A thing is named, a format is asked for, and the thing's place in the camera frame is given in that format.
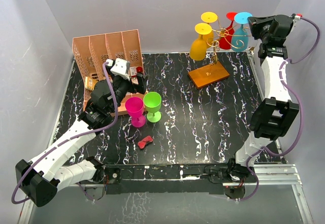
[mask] pink cup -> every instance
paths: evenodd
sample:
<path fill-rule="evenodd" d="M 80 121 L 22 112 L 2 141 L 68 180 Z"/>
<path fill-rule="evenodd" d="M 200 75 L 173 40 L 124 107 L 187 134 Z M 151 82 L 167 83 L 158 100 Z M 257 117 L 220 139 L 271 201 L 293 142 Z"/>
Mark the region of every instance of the pink cup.
<path fill-rule="evenodd" d="M 143 100 L 138 97 L 132 97 L 125 102 L 127 113 L 131 116 L 131 124 L 135 127 L 142 127 L 146 123 L 146 118 L 142 115 L 144 112 Z"/>

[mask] red object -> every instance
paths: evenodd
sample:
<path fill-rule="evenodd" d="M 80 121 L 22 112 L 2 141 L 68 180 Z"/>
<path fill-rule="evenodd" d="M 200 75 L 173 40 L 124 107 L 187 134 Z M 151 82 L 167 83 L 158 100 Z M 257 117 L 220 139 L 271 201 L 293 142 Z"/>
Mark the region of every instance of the red object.
<path fill-rule="evenodd" d="M 235 21 L 235 16 L 237 15 L 237 12 L 228 12 L 226 14 L 226 17 L 230 20 L 230 21 Z"/>
<path fill-rule="evenodd" d="M 226 34 L 229 34 L 225 37 L 222 37 L 219 40 L 219 47 L 224 50 L 230 50 L 231 49 L 231 42 L 232 42 L 232 35 L 234 34 L 234 29 L 233 29 L 233 23 L 235 20 L 235 16 L 237 15 L 237 12 L 228 12 L 226 17 L 231 21 L 229 27 L 226 28 Z"/>
<path fill-rule="evenodd" d="M 140 149 L 144 149 L 148 144 L 152 143 L 153 142 L 153 139 L 152 137 L 150 136 L 147 136 L 145 137 L 143 140 L 141 140 L 139 143 L 138 143 L 138 147 Z"/>
<path fill-rule="evenodd" d="M 143 73 L 142 67 L 137 67 L 137 73 Z"/>

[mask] green cup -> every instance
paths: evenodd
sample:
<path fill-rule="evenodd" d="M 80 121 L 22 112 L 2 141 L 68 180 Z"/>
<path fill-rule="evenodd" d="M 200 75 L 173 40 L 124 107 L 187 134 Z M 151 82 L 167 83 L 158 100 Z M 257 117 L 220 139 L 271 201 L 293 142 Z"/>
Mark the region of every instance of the green cup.
<path fill-rule="evenodd" d="M 150 122 L 158 122 L 161 119 L 161 96 L 157 92 L 149 92 L 143 97 L 144 107 L 148 111 L 147 119 Z"/>

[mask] white wall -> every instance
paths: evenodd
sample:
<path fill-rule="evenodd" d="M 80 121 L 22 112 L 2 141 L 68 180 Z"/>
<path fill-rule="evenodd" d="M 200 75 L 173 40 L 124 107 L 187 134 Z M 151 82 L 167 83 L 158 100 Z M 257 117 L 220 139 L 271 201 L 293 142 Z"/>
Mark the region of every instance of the white wall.
<path fill-rule="evenodd" d="M 323 210 L 325 194 L 322 191 L 325 181 L 324 5 L 325 0 L 281 0 L 274 12 L 274 14 L 285 15 L 301 13 L 316 22 L 322 31 L 315 51 L 301 63 L 288 65 L 286 69 L 288 84 L 301 97 L 305 111 L 305 128 L 300 142 L 286 158 L 290 163 L 297 165 L 315 223 L 324 223 L 325 218 Z M 311 48 L 315 38 L 315 28 L 301 20 L 285 42 L 289 57 L 293 60 L 302 57 Z M 263 73 L 258 66 L 257 69 L 259 80 L 264 84 Z M 293 143 L 298 127 L 299 117 L 296 118 L 287 135 L 280 140 L 282 149 L 288 149 Z"/>
<path fill-rule="evenodd" d="M 280 0 L 46 1 L 70 44 L 73 37 L 139 29 L 143 52 L 177 52 L 189 51 L 197 37 L 194 26 L 201 22 L 203 12 L 216 12 L 227 27 L 227 12 L 267 16 Z"/>
<path fill-rule="evenodd" d="M 16 223 L 15 165 L 47 147 L 72 52 L 45 0 L 0 0 L 0 23 L 0 222 Z"/>

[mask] wooden base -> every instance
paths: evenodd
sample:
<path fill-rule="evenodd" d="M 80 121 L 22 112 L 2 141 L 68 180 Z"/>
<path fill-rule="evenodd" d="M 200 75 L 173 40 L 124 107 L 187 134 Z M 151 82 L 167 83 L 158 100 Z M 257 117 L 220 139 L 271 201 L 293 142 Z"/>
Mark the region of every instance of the wooden base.
<path fill-rule="evenodd" d="M 197 88 L 203 88 L 211 83 L 229 77 L 229 73 L 220 62 L 190 71 L 188 75 Z"/>

